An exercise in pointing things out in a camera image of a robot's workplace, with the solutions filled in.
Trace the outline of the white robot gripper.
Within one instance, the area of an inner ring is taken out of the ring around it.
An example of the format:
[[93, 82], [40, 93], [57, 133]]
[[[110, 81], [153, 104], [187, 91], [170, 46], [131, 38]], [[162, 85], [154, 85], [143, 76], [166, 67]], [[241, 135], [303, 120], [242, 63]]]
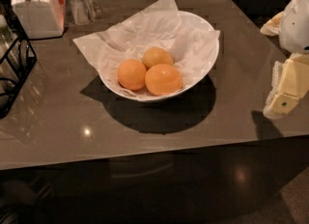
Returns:
[[260, 32], [279, 35], [280, 46], [293, 53], [284, 63], [276, 61], [272, 69], [272, 89], [263, 114], [277, 120], [290, 114], [309, 92], [309, 56], [305, 55], [309, 53], [309, 0], [291, 0]]

